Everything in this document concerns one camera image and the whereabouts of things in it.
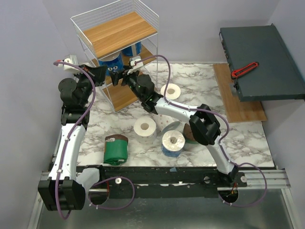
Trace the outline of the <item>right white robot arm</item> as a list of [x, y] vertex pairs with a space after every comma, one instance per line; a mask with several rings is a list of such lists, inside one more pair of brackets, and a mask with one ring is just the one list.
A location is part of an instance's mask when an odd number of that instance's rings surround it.
[[127, 70], [110, 73], [112, 84], [127, 85], [141, 102], [143, 109], [155, 115], [166, 115], [188, 123], [195, 141], [206, 146], [213, 157], [218, 170], [220, 183], [230, 187], [236, 182], [238, 166], [226, 154], [221, 145], [220, 123], [216, 113], [209, 106], [199, 107], [173, 103], [155, 91], [154, 83], [148, 74], [139, 71], [128, 73]]

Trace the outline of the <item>blue cartoon-face paper roll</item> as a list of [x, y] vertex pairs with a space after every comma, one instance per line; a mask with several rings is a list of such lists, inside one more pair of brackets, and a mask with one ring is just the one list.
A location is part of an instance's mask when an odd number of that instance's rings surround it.
[[106, 75], [110, 76], [110, 72], [116, 73], [123, 70], [123, 60], [121, 52], [115, 52], [111, 55], [98, 60], [99, 65], [106, 65]]

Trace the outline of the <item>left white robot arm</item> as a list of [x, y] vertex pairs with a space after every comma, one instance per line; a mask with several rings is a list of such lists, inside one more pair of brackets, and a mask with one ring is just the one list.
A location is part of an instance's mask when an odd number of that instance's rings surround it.
[[102, 188], [106, 177], [100, 169], [86, 167], [77, 175], [77, 159], [90, 118], [90, 96], [95, 97], [95, 88], [102, 86], [107, 67], [77, 67], [76, 78], [65, 78], [59, 85], [63, 102], [61, 111], [61, 137], [57, 156], [47, 180], [38, 184], [38, 192], [47, 210], [71, 212], [81, 210], [89, 189]]

